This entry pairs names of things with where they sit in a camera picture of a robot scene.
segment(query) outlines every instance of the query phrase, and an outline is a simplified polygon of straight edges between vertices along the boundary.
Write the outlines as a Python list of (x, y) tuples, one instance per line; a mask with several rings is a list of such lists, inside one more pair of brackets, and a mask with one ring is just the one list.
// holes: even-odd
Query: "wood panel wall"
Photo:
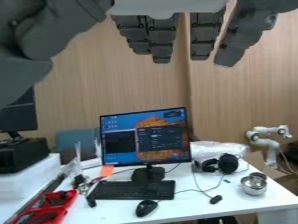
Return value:
[(214, 55), (189, 60), (186, 17), (169, 65), (135, 55), (108, 19), (54, 58), (54, 69), (36, 86), (40, 129), (25, 135), (45, 136), (53, 145), (57, 130), (94, 128), (102, 114), (189, 102), (203, 140), (246, 142), (245, 131), (255, 125), (288, 124), (298, 135), (296, 20), (298, 11), (280, 14), (241, 62), (223, 68), (213, 65)]
[(24, 134), (45, 136), (53, 146), (56, 131), (94, 128), (100, 115), (186, 106), (181, 32), (167, 65), (133, 53), (110, 19), (81, 34), (36, 85), (38, 131)]

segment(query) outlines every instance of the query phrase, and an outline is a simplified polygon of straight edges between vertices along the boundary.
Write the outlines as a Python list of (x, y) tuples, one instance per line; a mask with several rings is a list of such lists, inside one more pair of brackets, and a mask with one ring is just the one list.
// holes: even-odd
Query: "monitor screen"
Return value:
[(16, 102), (0, 111), (0, 132), (29, 131), (36, 129), (34, 90), (30, 88)]
[(104, 164), (190, 162), (186, 108), (101, 116), (100, 126)]

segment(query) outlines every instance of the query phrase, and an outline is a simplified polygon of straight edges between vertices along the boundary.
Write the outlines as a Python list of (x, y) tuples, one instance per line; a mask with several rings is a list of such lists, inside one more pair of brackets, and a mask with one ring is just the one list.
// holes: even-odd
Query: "white box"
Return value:
[(14, 174), (0, 175), (0, 199), (22, 199), (37, 191), (60, 172), (60, 154), (49, 156)]

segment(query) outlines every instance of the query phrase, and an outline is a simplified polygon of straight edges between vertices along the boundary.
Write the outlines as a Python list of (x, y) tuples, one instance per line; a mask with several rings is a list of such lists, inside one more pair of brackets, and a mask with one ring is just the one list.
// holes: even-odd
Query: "black headphones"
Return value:
[(219, 159), (209, 159), (199, 163), (195, 161), (195, 166), (201, 168), (203, 172), (214, 173), (219, 170), (223, 174), (231, 174), (238, 169), (239, 162), (237, 156), (231, 154), (222, 154)]

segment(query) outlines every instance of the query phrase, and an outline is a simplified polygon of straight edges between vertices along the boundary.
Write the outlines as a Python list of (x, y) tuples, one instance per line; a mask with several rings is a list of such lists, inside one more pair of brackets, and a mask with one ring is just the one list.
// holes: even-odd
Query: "white desk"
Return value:
[[(174, 164), (163, 165), (169, 170)], [(241, 162), (238, 170), (246, 168), (246, 163)], [(134, 214), (139, 201), (98, 200), (97, 207), (89, 208), (85, 198), (78, 196), (64, 219), (65, 224), (81, 223), (166, 223), (185, 220), (195, 220), (227, 215), (258, 213), (259, 223), (284, 224), (298, 223), (298, 198), (271, 179), (267, 180), (267, 192), (263, 196), (246, 195), (239, 187), (239, 180), (257, 169), (250, 166), (250, 170), (226, 176), (231, 183), (222, 182), (221, 186), (209, 191), (210, 195), (222, 195), (223, 199), (218, 204), (211, 205), (209, 198), (198, 192), (185, 192), (175, 195), (174, 200), (161, 201), (158, 208), (143, 218)], [(129, 180), (133, 171), (114, 175), (109, 180)], [(100, 168), (85, 171), (85, 175), (92, 178), (98, 176)], [(218, 184), (219, 174), (195, 174), (198, 185), (207, 189)], [(167, 180), (175, 180), (175, 191), (195, 189), (193, 176), (190, 173), (190, 163), (181, 164), (177, 169), (166, 174)], [(57, 190), (66, 190), (70, 186), (64, 183)]]

